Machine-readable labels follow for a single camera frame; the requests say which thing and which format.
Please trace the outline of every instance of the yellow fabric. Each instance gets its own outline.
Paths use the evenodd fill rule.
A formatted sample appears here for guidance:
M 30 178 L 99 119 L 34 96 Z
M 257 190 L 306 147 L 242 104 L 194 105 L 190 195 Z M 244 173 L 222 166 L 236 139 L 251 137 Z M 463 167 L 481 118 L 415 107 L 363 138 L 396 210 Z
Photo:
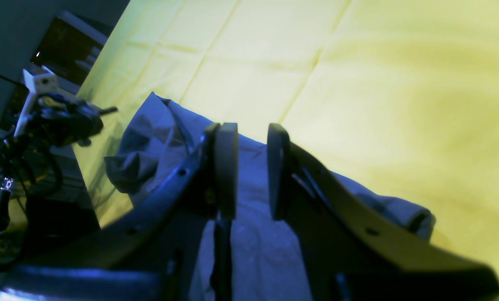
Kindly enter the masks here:
M 499 0 L 132 0 L 81 89 L 120 109 L 75 148 L 103 225 L 131 204 L 102 157 L 151 91 L 258 141 L 282 122 L 499 275 Z

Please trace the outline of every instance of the yellow tablecloth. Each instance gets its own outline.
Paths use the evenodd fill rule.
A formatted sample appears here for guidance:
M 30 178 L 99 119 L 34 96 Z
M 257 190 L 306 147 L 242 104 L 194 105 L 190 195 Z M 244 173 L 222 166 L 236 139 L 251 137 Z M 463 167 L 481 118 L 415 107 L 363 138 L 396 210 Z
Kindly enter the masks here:
M 75 148 L 103 225 L 131 204 L 102 157 L 151 91 L 258 141 L 281 122 L 499 275 L 499 0 L 132 0 L 80 93 L 120 109 Z

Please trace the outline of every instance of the crumpled cloth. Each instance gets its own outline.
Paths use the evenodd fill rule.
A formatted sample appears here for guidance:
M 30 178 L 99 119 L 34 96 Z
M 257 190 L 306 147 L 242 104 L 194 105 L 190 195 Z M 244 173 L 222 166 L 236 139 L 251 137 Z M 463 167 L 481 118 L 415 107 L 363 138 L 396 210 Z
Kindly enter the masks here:
M 105 158 L 108 178 L 138 206 L 198 145 L 211 123 L 151 93 L 125 130 L 117 156 Z M 233 299 L 310 300 L 297 237 L 286 223 L 270 217 L 266 145 L 240 135 L 239 150 L 237 216 L 231 236 Z M 389 221 L 429 240 L 435 217 L 427 208 L 377 195 L 356 181 L 335 176 Z M 214 299 L 209 282 L 213 262 L 213 224 L 209 223 L 203 233 L 190 299 Z

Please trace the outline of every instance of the wall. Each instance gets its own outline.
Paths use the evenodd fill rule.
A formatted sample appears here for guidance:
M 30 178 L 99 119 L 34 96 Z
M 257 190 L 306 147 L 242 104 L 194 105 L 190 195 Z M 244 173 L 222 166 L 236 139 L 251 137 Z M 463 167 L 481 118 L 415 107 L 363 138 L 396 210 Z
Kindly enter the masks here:
M 51 20 L 68 10 L 115 26 L 129 0 L 0 0 L 0 74 L 22 78 L 22 69 L 49 28 Z M 0 115 L 12 93 L 0 79 Z

